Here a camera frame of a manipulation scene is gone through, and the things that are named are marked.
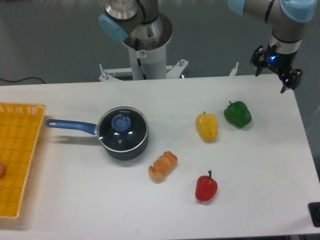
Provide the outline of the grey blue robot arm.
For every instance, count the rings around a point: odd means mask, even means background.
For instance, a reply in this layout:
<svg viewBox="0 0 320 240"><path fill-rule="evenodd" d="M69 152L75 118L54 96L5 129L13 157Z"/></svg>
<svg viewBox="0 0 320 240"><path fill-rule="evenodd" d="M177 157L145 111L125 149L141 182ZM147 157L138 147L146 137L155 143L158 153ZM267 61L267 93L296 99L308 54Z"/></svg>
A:
<svg viewBox="0 0 320 240"><path fill-rule="evenodd" d="M256 48L250 59L256 75L263 69L275 73L282 91L294 90L303 71L293 68L293 60L314 16L315 0L230 0L230 10L272 26L267 47ZM123 43L129 54L134 80L178 78L187 62L167 69L167 44L173 35L169 18L159 12L156 0L109 0L98 18L101 29Z"/></svg>

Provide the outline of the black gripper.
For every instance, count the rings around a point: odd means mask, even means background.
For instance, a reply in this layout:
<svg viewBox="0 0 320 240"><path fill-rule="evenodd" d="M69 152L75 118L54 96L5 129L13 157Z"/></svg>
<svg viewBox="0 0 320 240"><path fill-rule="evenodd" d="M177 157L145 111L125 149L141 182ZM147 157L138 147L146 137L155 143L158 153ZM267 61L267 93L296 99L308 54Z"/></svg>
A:
<svg viewBox="0 0 320 240"><path fill-rule="evenodd" d="M265 51L263 46L258 46L250 59L254 65L255 76L259 76L266 67L279 75L282 82L280 93L286 90L295 90L301 83L302 69L292 69L292 63L297 55L297 43L269 43Z"/></svg>

